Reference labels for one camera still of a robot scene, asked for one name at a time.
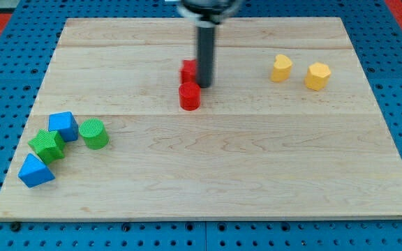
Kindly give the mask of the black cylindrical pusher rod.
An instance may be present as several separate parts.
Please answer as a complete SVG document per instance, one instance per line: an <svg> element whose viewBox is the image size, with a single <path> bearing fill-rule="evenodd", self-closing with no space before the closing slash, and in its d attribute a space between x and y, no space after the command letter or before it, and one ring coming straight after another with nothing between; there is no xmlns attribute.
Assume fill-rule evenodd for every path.
<svg viewBox="0 0 402 251"><path fill-rule="evenodd" d="M198 27L196 35L196 82L201 88L213 83L216 27Z"/></svg>

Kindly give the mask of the grey robot end flange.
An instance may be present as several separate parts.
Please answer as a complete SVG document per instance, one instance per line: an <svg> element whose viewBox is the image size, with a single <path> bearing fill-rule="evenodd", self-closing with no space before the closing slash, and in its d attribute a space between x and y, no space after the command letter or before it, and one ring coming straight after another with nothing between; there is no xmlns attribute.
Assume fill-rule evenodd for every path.
<svg viewBox="0 0 402 251"><path fill-rule="evenodd" d="M177 10L196 25L218 25L235 15L243 0L181 0Z"/></svg>

